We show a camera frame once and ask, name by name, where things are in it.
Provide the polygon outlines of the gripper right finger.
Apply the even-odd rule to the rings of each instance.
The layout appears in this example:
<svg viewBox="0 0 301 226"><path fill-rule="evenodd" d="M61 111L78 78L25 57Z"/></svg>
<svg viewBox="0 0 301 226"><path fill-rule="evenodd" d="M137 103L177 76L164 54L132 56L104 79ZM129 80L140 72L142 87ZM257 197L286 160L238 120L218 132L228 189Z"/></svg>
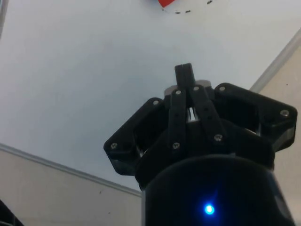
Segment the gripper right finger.
<svg viewBox="0 0 301 226"><path fill-rule="evenodd" d="M200 126L209 139L219 136L229 145L254 144L280 151L294 143L297 110L285 103L230 83L212 88L197 83L192 65L184 64L185 88Z"/></svg>

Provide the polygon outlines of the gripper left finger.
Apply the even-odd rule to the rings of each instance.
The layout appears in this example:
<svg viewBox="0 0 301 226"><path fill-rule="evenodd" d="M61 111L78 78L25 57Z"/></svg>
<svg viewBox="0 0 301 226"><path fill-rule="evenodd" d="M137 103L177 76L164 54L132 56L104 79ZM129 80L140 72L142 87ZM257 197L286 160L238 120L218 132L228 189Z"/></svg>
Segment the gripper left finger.
<svg viewBox="0 0 301 226"><path fill-rule="evenodd" d="M189 65L174 68L176 85L150 98L104 143L114 170L123 176L158 174L186 145Z"/></svg>

